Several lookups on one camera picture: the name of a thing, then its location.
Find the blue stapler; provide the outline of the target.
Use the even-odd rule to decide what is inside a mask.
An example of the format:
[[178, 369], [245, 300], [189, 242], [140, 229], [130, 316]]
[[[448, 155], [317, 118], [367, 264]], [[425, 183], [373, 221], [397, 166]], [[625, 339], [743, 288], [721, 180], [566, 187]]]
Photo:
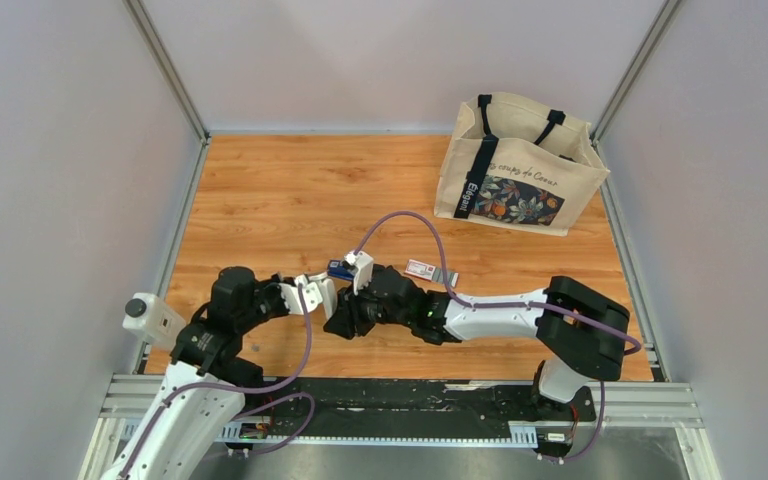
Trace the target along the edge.
[[326, 272], [329, 277], [352, 282], [356, 267], [344, 259], [332, 259], [328, 262]]

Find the white stapler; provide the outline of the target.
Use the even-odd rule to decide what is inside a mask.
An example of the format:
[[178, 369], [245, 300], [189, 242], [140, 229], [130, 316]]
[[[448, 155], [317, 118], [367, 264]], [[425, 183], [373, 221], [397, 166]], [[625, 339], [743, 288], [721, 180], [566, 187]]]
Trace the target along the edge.
[[324, 311], [325, 319], [330, 320], [337, 309], [337, 290], [333, 279], [327, 272], [309, 275], [307, 277], [309, 287], [307, 290], [313, 297], [316, 307]]

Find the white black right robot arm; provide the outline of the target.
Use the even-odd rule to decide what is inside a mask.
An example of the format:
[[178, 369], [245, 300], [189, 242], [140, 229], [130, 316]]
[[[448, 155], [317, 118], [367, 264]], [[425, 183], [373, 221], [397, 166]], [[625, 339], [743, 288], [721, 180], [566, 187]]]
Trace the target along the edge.
[[407, 328], [433, 345], [482, 338], [532, 338], [551, 358], [539, 367], [530, 392], [532, 409], [546, 419], [565, 411], [589, 381], [620, 378], [638, 341], [628, 334], [627, 308], [589, 286], [554, 276], [548, 286], [508, 296], [452, 296], [426, 290], [392, 267], [377, 265], [363, 288], [336, 293], [327, 333], [351, 340], [379, 324]]

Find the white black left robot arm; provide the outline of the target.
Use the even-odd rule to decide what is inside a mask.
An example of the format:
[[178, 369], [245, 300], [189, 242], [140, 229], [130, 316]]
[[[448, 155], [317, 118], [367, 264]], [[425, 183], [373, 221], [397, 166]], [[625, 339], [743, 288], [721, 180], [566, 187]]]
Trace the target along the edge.
[[103, 473], [105, 479], [187, 479], [222, 428], [254, 414], [266, 389], [260, 366], [240, 358], [246, 333], [289, 309], [293, 280], [259, 280], [247, 267], [227, 267], [208, 301], [178, 334], [160, 388], [134, 436]]

